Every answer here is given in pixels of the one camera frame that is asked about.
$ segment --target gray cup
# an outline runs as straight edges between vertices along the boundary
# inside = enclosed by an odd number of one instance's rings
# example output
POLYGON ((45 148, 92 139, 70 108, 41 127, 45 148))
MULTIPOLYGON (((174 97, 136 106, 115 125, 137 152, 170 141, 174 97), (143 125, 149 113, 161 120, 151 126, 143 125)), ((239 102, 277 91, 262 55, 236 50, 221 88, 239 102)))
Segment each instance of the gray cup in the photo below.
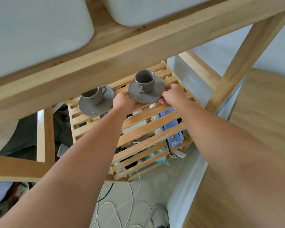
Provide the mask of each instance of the gray cup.
POLYGON ((154 90, 155 75, 150 70, 141 70, 135 75, 135 81, 140 93, 149 93, 154 90))
POLYGON ((107 86, 97 87, 95 89, 89 90, 81 94, 81 96, 87 100, 92 105, 98 105, 104 99, 104 93, 107 91, 107 86))

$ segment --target white plastic box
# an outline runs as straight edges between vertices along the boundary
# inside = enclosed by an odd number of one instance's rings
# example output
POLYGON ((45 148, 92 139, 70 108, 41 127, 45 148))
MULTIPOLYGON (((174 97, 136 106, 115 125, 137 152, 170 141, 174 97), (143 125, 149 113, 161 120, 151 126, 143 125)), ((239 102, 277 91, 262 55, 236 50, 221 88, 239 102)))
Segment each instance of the white plastic box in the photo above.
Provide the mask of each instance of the white plastic box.
POLYGON ((141 26, 208 0, 101 0, 119 24, 141 26))
POLYGON ((77 50, 93 34, 85 0, 0 0, 0 77, 77 50))

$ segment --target hand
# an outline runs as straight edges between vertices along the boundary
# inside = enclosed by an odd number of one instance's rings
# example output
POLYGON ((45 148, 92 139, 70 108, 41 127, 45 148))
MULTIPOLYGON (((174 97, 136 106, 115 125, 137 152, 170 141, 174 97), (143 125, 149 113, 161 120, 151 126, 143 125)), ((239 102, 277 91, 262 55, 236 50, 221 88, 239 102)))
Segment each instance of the hand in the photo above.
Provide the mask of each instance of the hand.
POLYGON ((113 99, 113 109, 122 111, 126 115, 132 113, 136 99, 131 98, 128 92, 118 93, 113 99))
POLYGON ((176 107, 181 99, 187 99, 183 87, 180 84, 166 85, 166 90, 162 92, 162 97, 159 99, 159 103, 163 105, 171 105, 176 107))

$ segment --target dark green fabric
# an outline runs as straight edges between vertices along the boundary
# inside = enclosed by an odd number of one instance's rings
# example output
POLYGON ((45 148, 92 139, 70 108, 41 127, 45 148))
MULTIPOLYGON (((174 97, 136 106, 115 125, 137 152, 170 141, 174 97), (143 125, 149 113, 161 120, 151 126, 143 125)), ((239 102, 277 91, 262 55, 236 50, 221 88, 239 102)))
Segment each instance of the dark green fabric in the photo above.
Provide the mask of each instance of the dark green fabric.
MULTIPOLYGON (((71 147, 73 145, 71 128, 54 117, 55 141, 71 147)), ((0 151, 0 155, 36 160, 37 113, 19 120, 14 134, 0 151)))

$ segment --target saucer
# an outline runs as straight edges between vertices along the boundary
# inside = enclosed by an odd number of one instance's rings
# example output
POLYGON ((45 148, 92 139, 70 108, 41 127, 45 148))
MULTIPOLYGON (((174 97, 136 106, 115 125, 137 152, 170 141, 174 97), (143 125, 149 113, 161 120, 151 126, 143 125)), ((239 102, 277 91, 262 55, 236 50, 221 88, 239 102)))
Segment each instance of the saucer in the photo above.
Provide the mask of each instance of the saucer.
POLYGON ((147 94, 140 93, 139 85, 135 80, 133 80, 129 85, 129 96, 131 98, 136 98, 138 103, 147 104, 160 99, 160 94, 165 91, 165 89, 165 82, 161 80, 158 76, 155 76, 154 90, 147 94))
POLYGON ((81 112, 88 116, 98 116, 106 113, 113 105, 114 91, 107 86, 104 93, 104 99, 98 105, 92 105, 91 102, 83 97, 80 97, 78 107, 81 112))

